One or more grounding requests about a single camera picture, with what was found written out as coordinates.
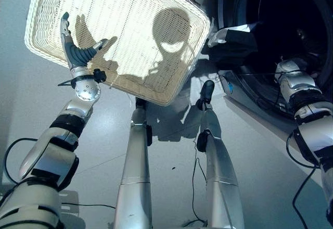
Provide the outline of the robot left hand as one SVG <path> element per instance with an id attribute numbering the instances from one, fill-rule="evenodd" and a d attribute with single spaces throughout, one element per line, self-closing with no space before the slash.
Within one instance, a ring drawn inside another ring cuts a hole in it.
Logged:
<path id="1" fill-rule="evenodd" d="M 60 38 L 68 66 L 70 70 L 77 67 L 87 67 L 88 62 L 99 50 L 108 44 L 109 40 L 102 39 L 88 48 L 77 47 L 73 42 L 71 31 L 69 30 L 68 18 L 69 13 L 65 12 L 60 21 Z"/>

